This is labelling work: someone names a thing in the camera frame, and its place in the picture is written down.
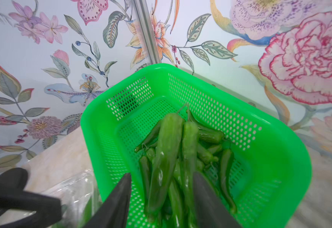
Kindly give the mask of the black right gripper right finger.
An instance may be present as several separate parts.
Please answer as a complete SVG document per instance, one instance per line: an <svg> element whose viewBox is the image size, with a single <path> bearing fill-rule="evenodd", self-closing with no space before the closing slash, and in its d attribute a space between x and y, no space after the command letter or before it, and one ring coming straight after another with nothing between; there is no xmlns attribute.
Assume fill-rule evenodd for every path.
<svg viewBox="0 0 332 228"><path fill-rule="evenodd" d="M193 194L197 225L200 228L240 228L200 172L193 173Z"/></svg>

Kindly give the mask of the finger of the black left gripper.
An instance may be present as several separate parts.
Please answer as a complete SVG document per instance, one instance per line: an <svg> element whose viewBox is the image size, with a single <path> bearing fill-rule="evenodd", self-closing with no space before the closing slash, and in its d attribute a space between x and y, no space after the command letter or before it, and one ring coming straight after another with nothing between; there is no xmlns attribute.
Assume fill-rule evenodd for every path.
<svg viewBox="0 0 332 228"><path fill-rule="evenodd" d="M0 175L0 216L10 209L34 212L0 228L47 228L62 220L60 199L26 192L28 178L23 168L13 168Z"/></svg>

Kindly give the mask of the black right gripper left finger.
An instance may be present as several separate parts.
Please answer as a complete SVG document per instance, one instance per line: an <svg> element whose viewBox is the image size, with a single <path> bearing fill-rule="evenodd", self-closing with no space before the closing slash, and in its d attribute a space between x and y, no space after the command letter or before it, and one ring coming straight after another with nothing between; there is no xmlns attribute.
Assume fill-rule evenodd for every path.
<svg viewBox="0 0 332 228"><path fill-rule="evenodd" d="M131 174L126 173L85 228L125 228L131 198Z"/></svg>

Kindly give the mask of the clear clamshell container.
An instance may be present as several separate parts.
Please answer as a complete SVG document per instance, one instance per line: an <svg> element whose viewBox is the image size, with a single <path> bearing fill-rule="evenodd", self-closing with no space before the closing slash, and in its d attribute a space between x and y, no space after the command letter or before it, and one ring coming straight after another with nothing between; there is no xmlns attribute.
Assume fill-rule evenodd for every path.
<svg viewBox="0 0 332 228"><path fill-rule="evenodd" d="M10 210L0 217L0 228L82 228L102 202L93 170L85 170L41 193L61 201L61 220L49 225L48 212Z"/></svg>

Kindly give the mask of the green peppers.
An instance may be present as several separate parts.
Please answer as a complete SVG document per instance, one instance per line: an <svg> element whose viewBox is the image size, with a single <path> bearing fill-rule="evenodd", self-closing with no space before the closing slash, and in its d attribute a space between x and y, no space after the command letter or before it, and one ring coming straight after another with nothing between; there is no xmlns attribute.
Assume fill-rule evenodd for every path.
<svg viewBox="0 0 332 228"><path fill-rule="evenodd" d="M138 163L144 194L144 214L166 228L199 228L196 221L193 173L200 172L233 216L237 205L229 190L234 152L225 149L225 134L199 123L189 105L160 119L135 148L144 151Z"/></svg>

